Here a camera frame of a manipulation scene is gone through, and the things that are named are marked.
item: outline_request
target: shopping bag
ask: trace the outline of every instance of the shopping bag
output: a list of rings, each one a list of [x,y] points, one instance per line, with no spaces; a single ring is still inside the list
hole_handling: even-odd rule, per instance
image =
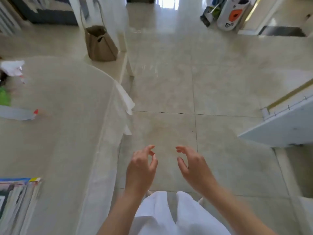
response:
[[[97,0],[97,3],[99,5],[99,10],[100,10],[103,26],[91,26],[88,28],[84,27],[88,56],[91,60],[94,60],[94,61],[102,61],[102,62],[114,61],[117,59],[118,48],[116,47],[112,38],[106,31],[103,16],[102,16],[102,8],[98,0]],[[80,17],[81,17],[81,22],[83,24],[81,8],[80,8]]]

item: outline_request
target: white clothing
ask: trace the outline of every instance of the white clothing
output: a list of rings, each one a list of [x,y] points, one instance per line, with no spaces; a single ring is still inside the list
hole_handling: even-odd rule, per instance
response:
[[[139,206],[129,235],[230,235],[216,218],[182,191],[176,194],[177,222],[167,204],[167,192],[157,191]]]

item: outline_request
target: right hand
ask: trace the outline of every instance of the right hand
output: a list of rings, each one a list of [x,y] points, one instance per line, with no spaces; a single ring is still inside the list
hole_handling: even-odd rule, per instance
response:
[[[181,157],[177,158],[178,167],[182,176],[193,189],[204,196],[208,190],[212,191],[218,187],[218,183],[203,156],[188,146],[177,146],[176,151],[187,156],[188,167]]]

